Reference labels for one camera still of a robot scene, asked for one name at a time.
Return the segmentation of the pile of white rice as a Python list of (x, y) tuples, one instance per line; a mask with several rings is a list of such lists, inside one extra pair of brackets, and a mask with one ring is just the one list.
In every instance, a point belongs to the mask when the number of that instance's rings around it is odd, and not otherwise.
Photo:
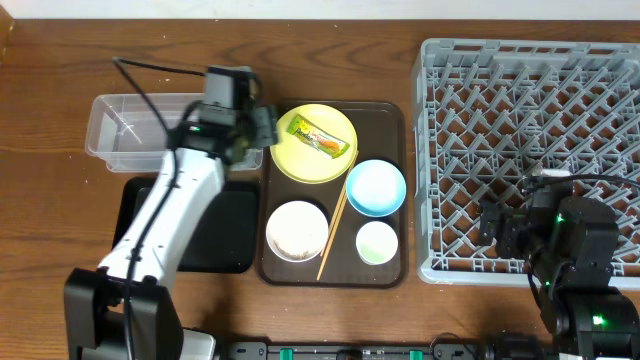
[(277, 235), (274, 244), (284, 257), (304, 260), (311, 258), (321, 248), (322, 240), (313, 233), (285, 233)]

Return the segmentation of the white green cup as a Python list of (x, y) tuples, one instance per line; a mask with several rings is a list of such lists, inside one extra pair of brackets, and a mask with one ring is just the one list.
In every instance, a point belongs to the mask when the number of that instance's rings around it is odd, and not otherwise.
[(356, 234), (355, 242), (361, 260), (368, 265), (389, 262), (399, 246), (394, 229), (381, 221), (371, 221), (363, 225)]

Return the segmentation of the light blue bowl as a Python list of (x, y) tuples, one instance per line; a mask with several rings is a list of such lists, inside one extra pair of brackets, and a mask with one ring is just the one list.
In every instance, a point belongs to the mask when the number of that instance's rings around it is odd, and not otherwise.
[(392, 163), (372, 159), (356, 165), (347, 177), (347, 199), (359, 213), (385, 217), (404, 203), (407, 185), (401, 171)]

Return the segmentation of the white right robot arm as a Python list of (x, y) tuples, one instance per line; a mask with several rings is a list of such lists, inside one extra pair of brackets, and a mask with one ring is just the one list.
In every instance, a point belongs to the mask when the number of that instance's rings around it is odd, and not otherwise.
[(526, 209), (482, 202), (480, 240), (529, 266), (529, 286), (560, 355), (636, 359), (639, 313), (610, 283), (619, 228), (613, 209), (567, 196)]

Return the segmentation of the green orange snack wrapper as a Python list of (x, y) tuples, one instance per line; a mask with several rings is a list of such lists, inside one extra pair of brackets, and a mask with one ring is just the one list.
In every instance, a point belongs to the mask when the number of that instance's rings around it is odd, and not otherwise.
[(342, 156), (351, 147), (348, 142), (329, 134), (299, 114), (293, 117), (286, 132), (332, 159)]

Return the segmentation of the white bowl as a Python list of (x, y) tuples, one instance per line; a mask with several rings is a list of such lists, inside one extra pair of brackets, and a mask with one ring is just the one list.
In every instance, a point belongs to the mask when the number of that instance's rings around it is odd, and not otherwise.
[[(288, 259), (278, 251), (274, 244), (275, 237), (285, 233), (313, 233), (322, 240), (322, 246), (311, 258)], [(300, 200), (290, 201), (280, 205), (271, 213), (267, 220), (265, 235), (268, 247), (277, 257), (287, 262), (300, 263), (309, 261), (320, 254), (329, 237), (329, 223), (323, 211), (316, 205)]]

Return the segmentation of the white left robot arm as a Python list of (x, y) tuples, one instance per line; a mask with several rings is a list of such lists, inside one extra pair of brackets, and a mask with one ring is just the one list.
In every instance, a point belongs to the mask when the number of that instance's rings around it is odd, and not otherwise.
[(228, 162), (276, 144), (277, 120), (273, 105), (187, 106), (166, 132), (161, 171), (126, 233), (96, 269), (76, 268), (64, 284), (70, 358), (215, 358), (215, 338), (182, 326), (170, 290)]

